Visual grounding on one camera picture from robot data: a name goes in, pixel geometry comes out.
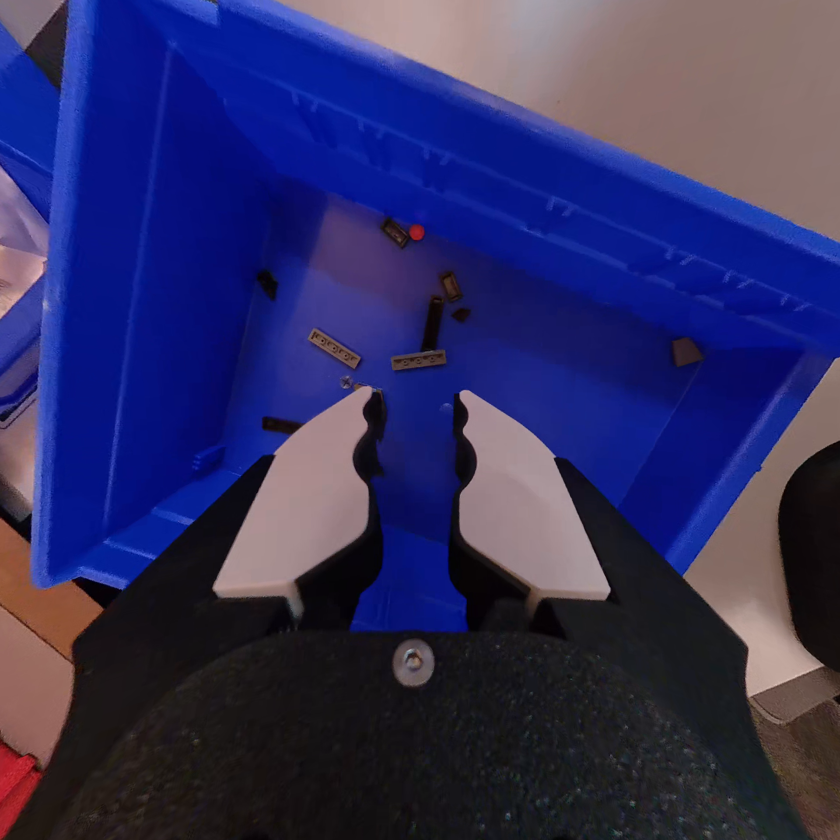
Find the red plastic bin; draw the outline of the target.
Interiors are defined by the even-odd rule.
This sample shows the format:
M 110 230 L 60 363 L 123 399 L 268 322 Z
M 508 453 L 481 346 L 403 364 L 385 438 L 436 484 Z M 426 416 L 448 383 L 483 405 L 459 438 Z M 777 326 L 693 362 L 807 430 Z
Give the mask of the red plastic bin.
M 15 824 L 40 778 L 34 755 L 19 754 L 1 742 L 1 837 Z

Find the small lego pieces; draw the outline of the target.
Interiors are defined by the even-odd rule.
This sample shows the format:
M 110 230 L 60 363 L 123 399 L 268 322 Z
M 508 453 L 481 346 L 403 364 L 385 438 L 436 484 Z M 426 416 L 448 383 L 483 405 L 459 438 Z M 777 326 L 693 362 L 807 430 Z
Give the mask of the small lego pieces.
M 411 224 L 409 227 L 402 226 L 393 217 L 386 217 L 381 225 L 381 231 L 397 247 L 404 249 L 409 242 L 420 242 L 425 237 L 425 226 L 420 223 Z M 269 300 L 277 299 L 278 280 L 268 268 L 257 272 L 256 281 L 259 288 L 265 292 Z M 463 299 L 463 292 L 460 289 L 456 275 L 453 271 L 446 271 L 440 276 L 440 284 L 444 295 L 432 295 L 427 307 L 427 316 L 423 328 L 423 338 L 420 350 L 414 353 L 403 353 L 393 356 L 391 359 L 392 370 L 396 372 L 424 370 L 444 366 L 446 355 L 444 350 L 438 348 L 440 326 L 443 321 L 445 304 L 457 303 Z M 471 310 L 458 308 L 454 311 L 452 318 L 459 323 L 465 322 Z M 308 341 L 335 360 L 356 370 L 361 363 L 361 356 L 346 347 L 341 342 L 328 336 L 320 329 L 312 329 Z M 671 359 L 678 367 L 685 367 L 698 364 L 704 361 L 705 354 L 699 345 L 688 337 L 675 339 L 671 343 Z M 293 423 L 279 418 L 264 417 L 263 428 L 273 432 L 292 434 L 296 432 L 302 423 Z

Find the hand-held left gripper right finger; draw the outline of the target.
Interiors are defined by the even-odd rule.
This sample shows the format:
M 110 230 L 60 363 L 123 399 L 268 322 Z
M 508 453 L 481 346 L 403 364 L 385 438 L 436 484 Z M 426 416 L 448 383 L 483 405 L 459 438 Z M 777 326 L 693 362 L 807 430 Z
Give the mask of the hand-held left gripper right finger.
M 466 619 L 499 601 L 606 602 L 611 586 L 552 450 L 472 391 L 455 395 L 449 577 Z

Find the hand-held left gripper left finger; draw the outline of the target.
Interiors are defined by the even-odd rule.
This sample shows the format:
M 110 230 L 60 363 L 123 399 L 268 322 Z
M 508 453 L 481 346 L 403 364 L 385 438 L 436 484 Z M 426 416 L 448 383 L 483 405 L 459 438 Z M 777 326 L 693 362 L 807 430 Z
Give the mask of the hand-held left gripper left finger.
M 213 583 L 220 599 L 283 598 L 295 621 L 312 573 L 338 559 L 372 524 L 371 471 L 382 393 L 361 387 L 278 447 Z

